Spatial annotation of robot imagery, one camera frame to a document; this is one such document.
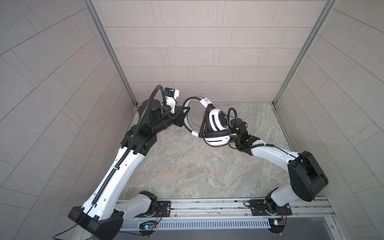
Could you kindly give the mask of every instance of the black mounting plate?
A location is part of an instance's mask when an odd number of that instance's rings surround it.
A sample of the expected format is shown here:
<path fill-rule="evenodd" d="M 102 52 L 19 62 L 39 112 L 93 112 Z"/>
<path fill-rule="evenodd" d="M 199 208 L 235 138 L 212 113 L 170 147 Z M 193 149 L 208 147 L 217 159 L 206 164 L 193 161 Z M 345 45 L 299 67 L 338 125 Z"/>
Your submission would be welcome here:
<path fill-rule="evenodd" d="M 281 216 L 281 215 L 292 215 L 291 207 L 289 204 L 285 204 L 284 206 L 280 207 L 277 210 L 276 215 L 270 215 L 266 210 L 265 210 L 265 205 L 264 205 L 264 200 L 263 199 L 251 199 L 249 200 L 250 205 L 256 206 L 253 209 L 251 208 L 252 211 L 252 216 Z"/>
<path fill-rule="evenodd" d="M 162 217 L 169 217 L 170 216 L 170 201 L 157 201 L 156 207 L 160 208 Z M 157 216 L 158 209 L 156 208 L 156 212 L 152 217 Z M 139 214 L 136 217 L 147 217 L 144 214 Z"/>

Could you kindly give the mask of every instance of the metal corner post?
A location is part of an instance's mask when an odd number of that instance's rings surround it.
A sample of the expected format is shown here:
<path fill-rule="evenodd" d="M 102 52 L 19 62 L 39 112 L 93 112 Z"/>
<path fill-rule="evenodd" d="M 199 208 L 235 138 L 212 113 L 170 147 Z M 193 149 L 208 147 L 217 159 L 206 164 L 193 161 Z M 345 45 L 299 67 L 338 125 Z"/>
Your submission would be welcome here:
<path fill-rule="evenodd" d="M 90 17 L 91 17 L 91 20 L 93 22 L 93 25 L 95 26 L 96 28 L 96 31 L 97 33 L 99 34 L 100 36 L 100 39 L 101 39 L 101 42 L 103 43 L 103 45 L 105 46 L 106 48 L 106 51 L 108 53 L 108 55 L 111 57 L 111 62 L 113 64 L 113 67 L 115 68 L 117 74 L 119 75 L 125 89 L 128 91 L 128 94 L 129 94 L 129 97 L 132 99 L 133 103 L 135 106 L 137 106 L 137 101 L 136 101 L 136 98 L 135 96 L 133 95 L 133 92 L 131 90 L 131 88 L 129 87 L 128 85 L 128 81 L 127 81 L 127 78 L 125 77 L 123 71 L 122 71 L 122 68 L 119 64 L 119 61 L 116 57 L 116 54 L 112 48 L 112 45 L 107 37 L 107 34 L 106 32 L 104 31 L 104 28 L 101 24 L 101 21 L 96 13 L 96 10 L 93 6 L 93 2 L 92 0 L 83 0 L 83 3 L 84 3 L 84 6 L 85 6 L 85 9 L 87 10 L 87 12 L 89 13 Z"/>
<path fill-rule="evenodd" d="M 314 40 L 316 39 L 317 35 L 319 34 L 321 28 L 323 27 L 325 21 L 327 20 L 328 16 L 330 15 L 333 6 L 337 0 L 327 0 L 325 3 L 323 9 L 321 10 L 319 17 L 317 18 L 315 24 L 313 25 L 313 28 L 308 35 L 307 40 L 305 41 L 303 47 L 301 48 L 299 54 L 297 55 L 295 62 L 293 63 L 287 77 L 285 78 L 283 85 L 281 86 L 279 92 L 276 95 L 276 98 L 273 100 L 273 104 L 276 105 L 281 97 L 283 96 L 285 90 L 287 89 L 289 83 L 291 82 L 293 76 L 295 75 L 297 69 L 299 69 L 300 64 L 303 62 L 305 55 L 311 48 Z"/>

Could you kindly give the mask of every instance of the gray marble surface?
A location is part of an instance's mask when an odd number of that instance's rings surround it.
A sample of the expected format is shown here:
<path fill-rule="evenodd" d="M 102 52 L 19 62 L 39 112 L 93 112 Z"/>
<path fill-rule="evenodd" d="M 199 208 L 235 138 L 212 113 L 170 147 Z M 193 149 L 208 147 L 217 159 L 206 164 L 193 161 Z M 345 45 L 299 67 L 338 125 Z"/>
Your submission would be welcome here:
<path fill-rule="evenodd" d="M 235 108 L 238 117 L 248 123 L 249 134 L 289 150 L 271 104 L 214 105 L 224 112 Z M 190 106 L 189 122 L 198 129 L 204 107 L 200 103 Z M 184 127 L 171 126 L 157 135 L 157 142 L 135 169 L 119 199 L 130 199 L 142 190 L 160 199 L 264 197 L 288 182 L 287 172 L 263 158 L 228 146 L 209 147 Z"/>

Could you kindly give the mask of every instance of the headphone ear cup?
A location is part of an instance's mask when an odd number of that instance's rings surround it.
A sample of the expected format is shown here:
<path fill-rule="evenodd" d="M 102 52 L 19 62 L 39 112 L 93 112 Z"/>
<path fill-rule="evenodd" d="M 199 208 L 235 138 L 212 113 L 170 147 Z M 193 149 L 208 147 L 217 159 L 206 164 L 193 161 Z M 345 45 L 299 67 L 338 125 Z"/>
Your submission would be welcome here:
<path fill-rule="evenodd" d="M 230 129 L 224 129 L 224 130 L 219 130 L 219 131 L 206 131 L 204 134 L 205 138 L 210 138 L 210 137 L 224 137 L 230 135 L 232 132 Z"/>
<path fill-rule="evenodd" d="M 214 129 L 211 126 L 211 123 L 209 121 L 209 114 L 205 116 L 205 126 L 207 127 L 207 131 L 213 132 Z"/>

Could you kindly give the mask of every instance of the gray wall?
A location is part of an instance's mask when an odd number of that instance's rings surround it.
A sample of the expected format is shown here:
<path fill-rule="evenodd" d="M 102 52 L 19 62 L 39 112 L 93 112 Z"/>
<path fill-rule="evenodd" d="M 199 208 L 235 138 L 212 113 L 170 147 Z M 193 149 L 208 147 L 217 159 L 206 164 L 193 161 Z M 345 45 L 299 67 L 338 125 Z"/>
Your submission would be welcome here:
<path fill-rule="evenodd" d="M 132 110 L 80 0 L 0 1 L 0 238 L 71 226 Z"/>
<path fill-rule="evenodd" d="M 339 0 L 277 104 L 349 239 L 384 239 L 384 1 Z"/>
<path fill-rule="evenodd" d="M 93 1 L 138 102 L 271 102 L 325 1 Z"/>

